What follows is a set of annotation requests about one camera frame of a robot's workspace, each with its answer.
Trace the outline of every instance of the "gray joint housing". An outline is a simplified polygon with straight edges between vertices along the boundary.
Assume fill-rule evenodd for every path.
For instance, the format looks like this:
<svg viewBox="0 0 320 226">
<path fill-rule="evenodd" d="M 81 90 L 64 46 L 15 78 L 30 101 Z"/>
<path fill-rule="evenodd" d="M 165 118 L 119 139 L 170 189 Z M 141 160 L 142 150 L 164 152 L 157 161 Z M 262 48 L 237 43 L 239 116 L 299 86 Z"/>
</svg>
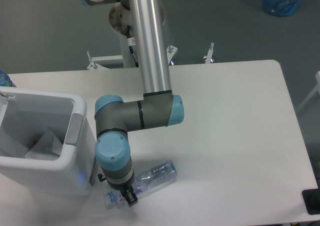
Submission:
<svg viewBox="0 0 320 226">
<path fill-rule="evenodd" d="M 117 171 L 109 171 L 105 168 L 101 168 L 106 180 L 115 190 L 123 190 L 127 185 L 131 185 L 135 179 L 134 169 L 132 167 L 131 157 L 128 163 Z"/>
<path fill-rule="evenodd" d="M 95 116 L 97 138 L 117 131 L 128 139 L 127 132 L 167 126 L 173 108 L 172 92 L 144 95 L 134 102 L 112 102 Z"/>
</svg>

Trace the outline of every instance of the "robotic arm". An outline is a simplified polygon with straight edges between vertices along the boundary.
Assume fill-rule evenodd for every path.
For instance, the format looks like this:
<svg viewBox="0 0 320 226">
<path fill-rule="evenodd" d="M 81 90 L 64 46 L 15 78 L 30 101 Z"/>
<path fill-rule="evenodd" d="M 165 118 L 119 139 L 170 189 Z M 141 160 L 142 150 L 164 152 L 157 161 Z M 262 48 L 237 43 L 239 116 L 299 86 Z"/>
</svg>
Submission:
<svg viewBox="0 0 320 226">
<path fill-rule="evenodd" d="M 184 106 L 182 98 L 172 92 L 160 0 L 117 1 L 130 10 L 144 94 L 143 100 L 134 102 L 124 102 L 117 95 L 105 95 L 96 101 L 95 157 L 110 186 L 121 191 L 132 206 L 138 199 L 132 188 L 135 173 L 128 132 L 180 124 Z"/>
</svg>

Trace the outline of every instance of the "black cable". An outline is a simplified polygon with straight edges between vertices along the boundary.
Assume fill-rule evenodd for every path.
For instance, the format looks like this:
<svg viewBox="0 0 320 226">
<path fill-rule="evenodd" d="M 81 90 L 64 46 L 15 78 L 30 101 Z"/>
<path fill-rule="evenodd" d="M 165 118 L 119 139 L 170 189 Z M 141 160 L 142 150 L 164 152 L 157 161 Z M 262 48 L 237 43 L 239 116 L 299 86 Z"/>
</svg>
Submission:
<svg viewBox="0 0 320 226">
<path fill-rule="evenodd" d="M 127 39 L 130 39 L 130 29 L 131 29 L 130 25 L 127 25 L 127 27 L 126 27 L 126 37 L 127 37 Z M 132 47 L 132 45 L 129 46 L 129 50 L 130 50 L 130 53 L 132 54 L 135 67 L 139 68 L 139 63 L 138 63 L 138 60 L 137 60 L 137 58 L 135 56 L 134 48 Z"/>
</svg>

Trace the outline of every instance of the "white plastic bin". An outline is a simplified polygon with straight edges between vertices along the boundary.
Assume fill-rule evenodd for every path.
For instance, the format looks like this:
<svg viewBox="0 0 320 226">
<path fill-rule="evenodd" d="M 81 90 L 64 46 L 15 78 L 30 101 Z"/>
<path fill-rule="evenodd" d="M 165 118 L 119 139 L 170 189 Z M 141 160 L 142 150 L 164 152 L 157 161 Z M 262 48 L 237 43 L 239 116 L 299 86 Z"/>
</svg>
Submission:
<svg viewBox="0 0 320 226">
<path fill-rule="evenodd" d="M 89 194 L 95 137 L 77 94 L 0 87 L 0 173 L 31 190 Z M 50 130 L 63 143 L 57 160 L 25 158 Z"/>
</svg>

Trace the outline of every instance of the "white table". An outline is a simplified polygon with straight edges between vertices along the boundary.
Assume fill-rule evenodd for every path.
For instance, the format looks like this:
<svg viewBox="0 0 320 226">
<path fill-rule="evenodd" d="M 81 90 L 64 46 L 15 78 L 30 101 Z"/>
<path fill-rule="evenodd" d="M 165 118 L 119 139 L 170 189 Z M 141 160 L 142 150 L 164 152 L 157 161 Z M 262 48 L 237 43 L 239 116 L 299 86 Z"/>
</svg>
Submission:
<svg viewBox="0 0 320 226">
<path fill-rule="evenodd" d="M 180 125 L 129 133 L 135 169 L 171 158 L 177 182 L 125 211 L 106 210 L 99 184 L 89 197 L 30 192 L 0 177 L 3 226 L 248 226 L 319 220 L 301 191 L 317 187 L 280 65 L 252 61 L 170 67 L 182 96 Z M 21 88 L 142 99 L 139 69 L 10 75 Z"/>
</svg>

